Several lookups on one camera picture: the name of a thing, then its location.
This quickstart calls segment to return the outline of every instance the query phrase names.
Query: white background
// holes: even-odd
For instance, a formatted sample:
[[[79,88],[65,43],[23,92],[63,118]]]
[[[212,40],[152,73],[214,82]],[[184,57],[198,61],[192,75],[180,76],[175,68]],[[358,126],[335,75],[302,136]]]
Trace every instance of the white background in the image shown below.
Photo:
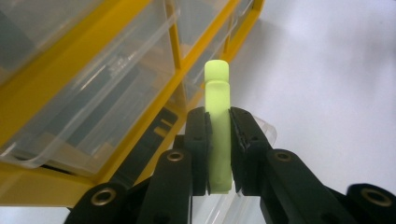
[[[276,147],[323,184],[396,194],[396,1],[267,0],[231,74],[232,104],[273,124]],[[0,224],[66,215],[1,208]],[[250,218],[262,221],[259,208]]]

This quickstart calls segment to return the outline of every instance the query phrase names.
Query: transparent plastic bin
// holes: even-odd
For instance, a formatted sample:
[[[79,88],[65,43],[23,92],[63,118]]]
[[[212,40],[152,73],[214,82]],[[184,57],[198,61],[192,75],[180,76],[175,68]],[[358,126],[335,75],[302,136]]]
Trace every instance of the transparent plastic bin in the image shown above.
[[[254,119],[261,127],[268,142],[273,146],[276,140],[274,126],[257,117]],[[260,197],[245,197],[240,192],[236,193],[234,184],[228,194],[212,194],[192,198],[192,223],[257,223],[252,220],[264,220],[260,209]]]
[[[177,20],[177,30],[183,58],[228,2],[228,0],[178,1],[180,17]]]
[[[0,84],[103,0],[0,1]]]
[[[238,32],[251,9],[253,9],[253,0],[242,0],[241,3],[239,3],[235,13],[233,14],[233,22],[235,22],[236,25],[231,31],[231,39],[233,39],[235,34]]]
[[[164,1],[152,1],[0,148],[0,159],[98,172],[175,73],[168,33],[174,22]]]
[[[233,25],[231,24],[231,20],[227,20],[196,63],[192,66],[189,73],[185,76],[184,89],[187,102],[189,102],[198,91],[202,91],[201,85],[204,83],[205,63],[210,60],[219,59],[223,52],[224,42],[232,29]]]

